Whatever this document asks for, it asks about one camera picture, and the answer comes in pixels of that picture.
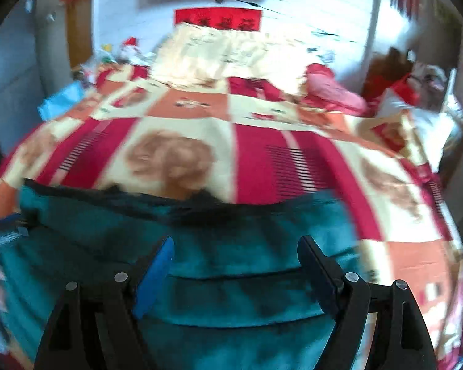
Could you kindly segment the teal quilted puffer jacket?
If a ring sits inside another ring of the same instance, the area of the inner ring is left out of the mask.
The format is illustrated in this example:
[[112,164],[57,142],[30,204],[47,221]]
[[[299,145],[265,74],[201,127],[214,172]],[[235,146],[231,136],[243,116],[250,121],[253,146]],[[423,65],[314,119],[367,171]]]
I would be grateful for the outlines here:
[[162,369],[312,369],[333,321],[315,301],[297,244],[311,236],[347,271],[360,268],[345,204],[320,191],[271,205],[232,205],[206,192],[185,201],[28,181],[28,237],[0,250],[4,322],[34,358],[71,281],[103,282],[168,236],[175,258],[139,327]]

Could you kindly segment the light blue bag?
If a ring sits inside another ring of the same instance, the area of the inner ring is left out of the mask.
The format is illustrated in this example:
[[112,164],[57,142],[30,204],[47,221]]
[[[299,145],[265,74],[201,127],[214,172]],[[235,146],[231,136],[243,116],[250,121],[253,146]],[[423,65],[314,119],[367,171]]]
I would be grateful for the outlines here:
[[84,97],[84,89],[80,81],[74,81],[56,94],[43,99],[37,108],[42,121],[49,121],[66,114],[74,105]]

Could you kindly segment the grey wardrobe cabinet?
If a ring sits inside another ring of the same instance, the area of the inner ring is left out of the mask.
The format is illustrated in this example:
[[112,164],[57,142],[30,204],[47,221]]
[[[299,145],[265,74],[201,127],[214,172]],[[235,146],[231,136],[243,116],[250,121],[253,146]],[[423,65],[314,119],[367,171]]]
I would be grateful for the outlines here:
[[43,99],[72,82],[65,19],[58,0],[20,0],[0,26],[2,154],[41,123]]

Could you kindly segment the santa plush toy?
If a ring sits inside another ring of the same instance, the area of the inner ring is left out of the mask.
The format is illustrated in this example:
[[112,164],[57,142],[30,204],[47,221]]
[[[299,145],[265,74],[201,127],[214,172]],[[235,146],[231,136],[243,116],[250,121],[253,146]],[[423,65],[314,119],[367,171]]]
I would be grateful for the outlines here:
[[117,60],[121,63],[148,66],[146,57],[140,52],[139,40],[135,37],[129,37],[122,42]]

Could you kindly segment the white pillow with pattern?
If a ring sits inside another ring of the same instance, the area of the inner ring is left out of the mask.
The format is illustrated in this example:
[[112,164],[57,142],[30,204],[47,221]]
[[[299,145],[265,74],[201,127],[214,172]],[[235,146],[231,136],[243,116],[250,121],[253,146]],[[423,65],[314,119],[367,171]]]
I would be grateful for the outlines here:
[[398,114],[409,109],[416,125],[416,133],[434,173],[439,171],[442,159],[449,156],[463,139],[463,106],[454,94],[448,94],[444,111],[440,113],[408,105],[391,88],[381,96],[376,116]]

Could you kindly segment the wooden door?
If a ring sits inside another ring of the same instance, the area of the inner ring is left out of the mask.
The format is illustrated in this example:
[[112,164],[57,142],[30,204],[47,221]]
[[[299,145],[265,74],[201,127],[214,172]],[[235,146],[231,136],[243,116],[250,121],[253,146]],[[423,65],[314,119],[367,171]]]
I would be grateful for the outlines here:
[[68,58],[71,69],[85,63],[93,54],[93,0],[72,0],[66,4]]

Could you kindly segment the red cream patterned bed blanket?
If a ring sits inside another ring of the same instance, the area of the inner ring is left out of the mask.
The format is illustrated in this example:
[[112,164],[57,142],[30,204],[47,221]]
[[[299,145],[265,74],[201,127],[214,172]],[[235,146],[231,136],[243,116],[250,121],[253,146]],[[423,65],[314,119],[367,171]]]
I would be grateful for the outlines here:
[[[360,118],[294,104],[264,80],[170,88],[128,66],[105,71],[66,114],[38,125],[0,166],[0,219],[28,181],[185,201],[271,205],[330,191],[357,234],[359,274],[407,282],[437,365],[457,365],[463,248],[409,109]],[[0,264],[0,319],[6,314]],[[20,368],[34,358],[10,335]]]

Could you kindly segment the cream folded quilt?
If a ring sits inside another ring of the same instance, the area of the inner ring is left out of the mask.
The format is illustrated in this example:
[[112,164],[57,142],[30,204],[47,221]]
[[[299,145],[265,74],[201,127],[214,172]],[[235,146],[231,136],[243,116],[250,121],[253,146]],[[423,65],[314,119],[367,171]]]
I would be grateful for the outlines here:
[[161,83],[183,87],[225,78],[265,79],[288,94],[299,94],[307,68],[320,62],[305,42],[285,32],[180,23],[158,48],[150,74]]

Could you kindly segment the pink ruffled pillow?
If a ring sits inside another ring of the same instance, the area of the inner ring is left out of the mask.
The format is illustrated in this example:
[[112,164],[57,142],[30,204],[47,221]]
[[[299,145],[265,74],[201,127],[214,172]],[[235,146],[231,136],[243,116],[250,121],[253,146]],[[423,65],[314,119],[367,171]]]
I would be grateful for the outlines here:
[[305,78],[306,95],[301,99],[303,105],[358,117],[367,114],[367,102],[337,82],[332,70],[325,65],[309,65]]

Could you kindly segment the red Chinese character banner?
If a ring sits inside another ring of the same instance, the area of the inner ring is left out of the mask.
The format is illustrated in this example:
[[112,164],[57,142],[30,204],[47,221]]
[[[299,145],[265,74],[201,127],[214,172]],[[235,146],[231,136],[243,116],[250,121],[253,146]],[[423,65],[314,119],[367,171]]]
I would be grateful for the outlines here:
[[175,10],[175,25],[189,23],[221,30],[258,31],[262,11],[248,8],[182,8]]

